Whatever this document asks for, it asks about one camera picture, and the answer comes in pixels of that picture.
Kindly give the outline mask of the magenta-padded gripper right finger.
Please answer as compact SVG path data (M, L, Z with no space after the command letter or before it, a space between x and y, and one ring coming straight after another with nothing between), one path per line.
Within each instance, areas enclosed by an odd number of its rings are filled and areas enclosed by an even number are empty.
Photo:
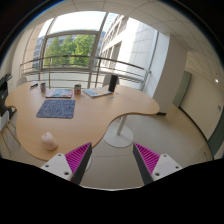
M133 154L145 185L182 169L168 154L158 154L137 143L133 144Z

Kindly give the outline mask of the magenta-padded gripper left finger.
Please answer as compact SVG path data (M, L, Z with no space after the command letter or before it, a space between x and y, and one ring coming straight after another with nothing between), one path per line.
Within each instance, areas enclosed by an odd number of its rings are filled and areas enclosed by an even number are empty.
M92 144L87 143L67 154L56 154L42 166L42 169L79 185L90 165L91 154Z

